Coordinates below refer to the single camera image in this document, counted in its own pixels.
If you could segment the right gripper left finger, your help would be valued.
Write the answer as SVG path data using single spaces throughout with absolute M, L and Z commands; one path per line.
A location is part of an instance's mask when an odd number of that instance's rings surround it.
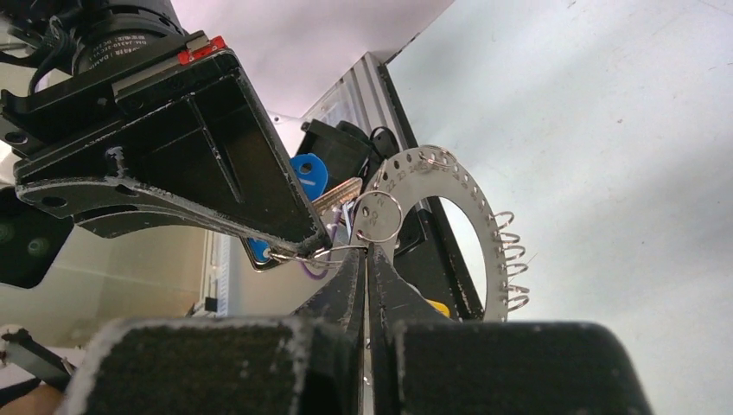
M 62 414 L 358 414 L 365 254 L 288 316 L 117 320 Z

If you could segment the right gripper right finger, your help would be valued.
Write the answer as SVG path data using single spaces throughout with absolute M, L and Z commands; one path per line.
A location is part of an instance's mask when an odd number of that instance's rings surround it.
M 366 253 L 378 414 L 648 414 L 626 349 L 591 322 L 457 322 Z

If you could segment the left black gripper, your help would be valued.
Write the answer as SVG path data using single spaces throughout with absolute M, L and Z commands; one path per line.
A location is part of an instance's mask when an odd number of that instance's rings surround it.
M 183 225 L 309 255 L 330 244 L 221 37 L 169 36 L 60 84 L 1 95 L 17 196 L 104 238 Z

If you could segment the yellow tag key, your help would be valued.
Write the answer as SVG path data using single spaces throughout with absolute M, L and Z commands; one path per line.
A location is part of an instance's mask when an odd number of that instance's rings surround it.
M 451 318 L 450 309 L 446 304 L 429 299 L 426 299 L 426 302 L 442 315 L 446 316 L 447 318 Z

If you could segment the blue tag key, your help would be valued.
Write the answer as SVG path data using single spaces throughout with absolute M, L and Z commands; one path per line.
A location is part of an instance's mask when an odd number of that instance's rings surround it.
M 289 160 L 294 181 L 295 197 L 300 196 L 307 204 L 312 204 L 327 193 L 330 174 L 328 165 L 315 153 L 297 154 Z M 271 258 L 271 244 L 262 239 L 242 239 L 247 259 L 254 271 L 271 271 L 281 265 L 278 259 Z

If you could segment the metal keyring disc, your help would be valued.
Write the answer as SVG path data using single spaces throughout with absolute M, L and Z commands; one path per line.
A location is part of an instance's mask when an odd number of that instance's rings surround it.
M 510 211 L 495 212 L 479 184 L 449 151 L 423 145 L 366 169 L 355 201 L 351 241 L 381 247 L 402 279 L 439 313 L 461 320 L 505 321 L 530 301 L 513 283 L 527 271 L 526 249 L 507 227 Z M 479 295 L 443 208 L 449 201 L 479 241 L 486 291 Z

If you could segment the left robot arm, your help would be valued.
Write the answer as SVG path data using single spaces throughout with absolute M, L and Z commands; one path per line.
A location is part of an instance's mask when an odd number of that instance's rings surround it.
M 103 238 L 191 226 L 307 256 L 330 238 L 234 51 L 169 1 L 4 1 L 17 197 Z

